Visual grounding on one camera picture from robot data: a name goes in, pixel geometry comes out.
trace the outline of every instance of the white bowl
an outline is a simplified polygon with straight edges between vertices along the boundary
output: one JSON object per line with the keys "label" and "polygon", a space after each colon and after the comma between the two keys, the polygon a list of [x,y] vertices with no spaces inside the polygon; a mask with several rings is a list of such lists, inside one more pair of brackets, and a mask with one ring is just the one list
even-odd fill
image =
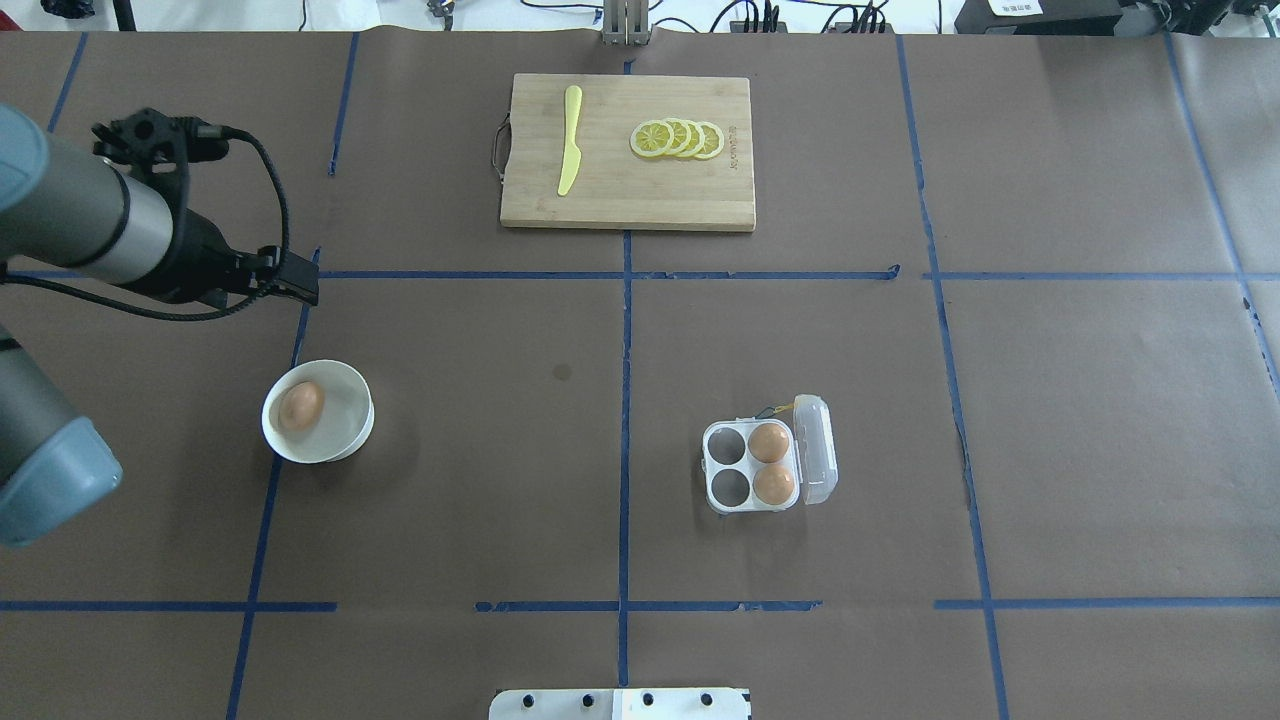
{"label": "white bowl", "polygon": [[[279,425],[280,396],[311,380],[324,388],[324,409],[315,425],[288,432]],[[374,396],[355,368],[337,360],[303,363],[275,380],[262,401],[262,436],[271,450],[293,462],[333,462],[360,450],[374,429]]]}

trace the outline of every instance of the egg holder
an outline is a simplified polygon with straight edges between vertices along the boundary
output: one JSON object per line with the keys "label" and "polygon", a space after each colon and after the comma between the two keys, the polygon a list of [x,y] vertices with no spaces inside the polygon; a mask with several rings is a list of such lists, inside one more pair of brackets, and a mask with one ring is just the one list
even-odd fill
{"label": "egg holder", "polygon": [[[794,506],[800,497],[804,497],[805,505],[817,505],[831,497],[840,482],[831,410],[815,395],[799,395],[792,409],[792,423],[794,432],[786,423],[772,418],[739,418],[712,423],[703,432],[703,475],[707,480],[707,502],[713,510],[722,515],[781,512]],[[768,424],[781,425],[787,436],[787,451],[776,462],[760,461],[751,455],[749,447],[751,433]],[[769,465],[781,465],[795,478],[791,496],[780,505],[769,505],[755,493],[755,478]],[[733,502],[742,496],[741,502]]]}

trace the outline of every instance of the lemon slice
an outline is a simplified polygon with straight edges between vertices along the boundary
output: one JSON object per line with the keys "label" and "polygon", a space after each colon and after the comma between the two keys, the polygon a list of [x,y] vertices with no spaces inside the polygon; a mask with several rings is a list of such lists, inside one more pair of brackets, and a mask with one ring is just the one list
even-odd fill
{"label": "lemon slice", "polygon": [[662,122],[671,126],[671,129],[676,133],[676,140],[671,142],[671,147],[667,149],[663,155],[676,156],[678,152],[689,149],[690,138],[694,136],[692,124],[689,120],[680,118],[663,118]]}
{"label": "lemon slice", "polygon": [[631,151],[641,158],[658,158],[671,150],[676,131],[663,120],[649,120],[631,131]]}
{"label": "lemon slice", "polygon": [[719,129],[716,123],[698,123],[698,126],[703,131],[703,146],[698,149],[694,158],[710,160],[719,155],[721,150],[724,150],[724,131]]}
{"label": "lemon slice", "polygon": [[676,158],[692,158],[703,149],[703,142],[705,142],[705,132],[703,131],[701,123],[686,120],[685,124],[687,124],[690,129],[689,143],[676,152]]}

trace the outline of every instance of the knife handle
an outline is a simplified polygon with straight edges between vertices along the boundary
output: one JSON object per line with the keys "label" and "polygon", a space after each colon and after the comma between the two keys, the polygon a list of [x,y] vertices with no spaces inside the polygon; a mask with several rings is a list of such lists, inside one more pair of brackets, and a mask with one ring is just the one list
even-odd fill
{"label": "knife handle", "polygon": [[564,145],[577,146],[577,114],[582,111],[582,88],[564,88]]}

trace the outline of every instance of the egg carton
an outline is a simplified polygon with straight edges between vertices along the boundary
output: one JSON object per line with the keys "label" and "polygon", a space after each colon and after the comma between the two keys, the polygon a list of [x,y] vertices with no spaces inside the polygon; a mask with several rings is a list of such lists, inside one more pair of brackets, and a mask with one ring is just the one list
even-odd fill
{"label": "egg carton", "polygon": [[792,421],[795,430],[772,418],[739,418],[703,432],[712,509],[722,515],[781,512],[801,497],[805,505],[831,497],[840,482],[831,410],[815,395],[799,395]]}
{"label": "egg carton", "polygon": [[503,691],[489,720],[750,720],[751,693],[740,688]]}

